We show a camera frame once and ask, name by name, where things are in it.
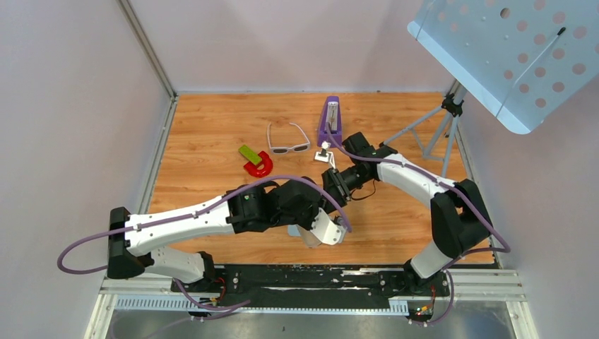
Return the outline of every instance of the white eyeglasses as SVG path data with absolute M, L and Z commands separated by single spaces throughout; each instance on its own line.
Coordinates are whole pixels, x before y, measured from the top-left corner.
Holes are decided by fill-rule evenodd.
M 304 138 L 306 138 L 306 142 L 305 143 L 300 143 L 299 145 L 295 145 L 292 147 L 283 147 L 283 146 L 272 146 L 271 144 L 271 124 L 268 124 L 268 128 L 266 129 L 266 138 L 268 139 L 268 147 L 271 149 L 271 152 L 274 154 L 285 154 L 287 152 L 289 152 L 290 150 L 294 151 L 294 152 L 303 152 L 305 150 L 309 150 L 310 149 L 310 139 L 308 139 L 308 136 L 306 135 L 306 133 L 304 133 L 304 130 L 302 129 L 302 127 L 299 127 L 297 124 L 294 124 L 292 122 L 289 123 L 289 125 L 293 125 L 297 128 L 299 128 L 299 131 L 302 132 L 302 134 L 304 135 Z

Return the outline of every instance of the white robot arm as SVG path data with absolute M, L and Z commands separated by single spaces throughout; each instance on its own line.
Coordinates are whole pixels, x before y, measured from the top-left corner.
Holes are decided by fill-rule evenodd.
M 341 206 L 351 201 L 351 191 L 370 180 L 378 180 L 410 194 L 431 210 L 433 241 L 405 263 L 405 276 L 409 279 L 406 284 L 409 286 L 422 286 L 450 261 L 489 237 L 489 232 L 472 211 L 456 194 L 445 188 L 452 186 L 462 191 L 489 220 L 473 182 L 464 180 L 456 183 L 439 177 L 414 165 L 386 145 L 375 150 L 361 133 L 347 138 L 343 146 L 360 157 L 395 160 L 402 165 L 352 160 L 355 165 L 342 172 L 334 168 L 326 170 L 322 174 L 324 191 Z M 266 192 L 265 188 L 270 186 L 274 188 Z M 288 181 L 280 186 L 274 182 L 259 185 L 208 210 L 221 198 L 218 196 L 194 206 L 147 215 L 130 214 L 125 208 L 112 210 L 111 230 L 120 227 L 132 227 L 134 230 L 109 238 L 108 277 L 132 278 L 149 272 L 171 276 L 183 283 L 213 278 L 214 264 L 209 254 L 188 254 L 166 247 L 186 239 L 264 232 L 271 227 L 296 224 L 319 242 L 334 245 L 341 243 L 347 232 L 342 220 L 332 220 L 328 216 L 335 210 L 330 201 L 299 182 Z

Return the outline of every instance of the green block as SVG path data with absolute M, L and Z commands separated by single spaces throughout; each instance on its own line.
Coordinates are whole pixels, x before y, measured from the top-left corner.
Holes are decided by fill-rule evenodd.
M 254 165 L 258 165 L 262 161 L 262 158 L 246 145 L 240 147 L 239 152 Z

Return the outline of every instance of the white wall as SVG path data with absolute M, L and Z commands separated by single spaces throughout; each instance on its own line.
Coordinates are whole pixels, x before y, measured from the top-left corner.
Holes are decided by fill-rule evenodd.
M 103 273 L 57 256 L 137 207 L 168 99 L 115 1 L 0 0 L 0 32 L 1 336 L 81 338 Z
M 514 248 L 540 337 L 596 338 L 599 77 L 536 130 L 507 131 L 472 96 L 461 131 L 495 227 Z
M 179 91 L 445 91 L 422 1 L 131 0 Z

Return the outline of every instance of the metal tripod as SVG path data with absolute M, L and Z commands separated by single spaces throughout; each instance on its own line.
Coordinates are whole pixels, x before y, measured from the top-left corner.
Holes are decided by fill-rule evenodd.
M 424 159 L 443 161 L 443 170 L 441 171 L 441 176 L 446 177 L 447 165 L 449 165 L 449 157 L 451 156 L 451 149 L 453 148 L 453 139 L 456 137 L 456 129 L 458 128 L 458 120 L 460 119 L 460 116 L 462 115 L 462 104 L 464 103 L 464 97 L 467 92 L 468 91 L 466 90 L 466 88 L 463 87 L 462 84 L 459 83 L 457 80 L 455 80 L 453 82 L 453 84 L 451 85 L 451 88 L 449 89 L 447 94 L 445 94 L 445 98 L 443 99 L 443 102 L 441 103 L 440 106 L 433 109 L 431 112 L 427 113 L 422 118 L 414 121 L 414 123 L 405 127 L 398 133 L 395 133 L 392 137 L 385 140 L 381 145 L 388 145 L 391 141 L 399 138 L 406 132 L 411 131 L 414 134 L 414 137 L 416 137 L 416 141 L 418 142 L 418 145 L 420 146 L 420 150 L 422 150 L 422 157 Z M 420 142 L 420 138 L 418 137 L 418 134 L 416 133 L 416 131 L 414 131 L 414 128 L 416 126 L 418 126 L 419 124 L 421 124 L 424 120 L 434 116 L 435 114 L 439 113 L 443 109 L 446 110 L 445 117 L 443 118 L 443 121 L 441 121 L 439 128 L 437 128 L 437 130 L 434 132 L 432 139 L 429 141 L 427 146 L 424 147 L 422 145 L 422 143 Z M 441 134 L 444 131 L 447 131 L 445 133 L 445 137 L 446 138 L 449 137 L 449 139 L 447 141 L 447 148 L 445 149 L 445 157 L 434 157 L 430 153 L 431 153 L 433 147 L 439 141 L 439 137 L 441 136 Z

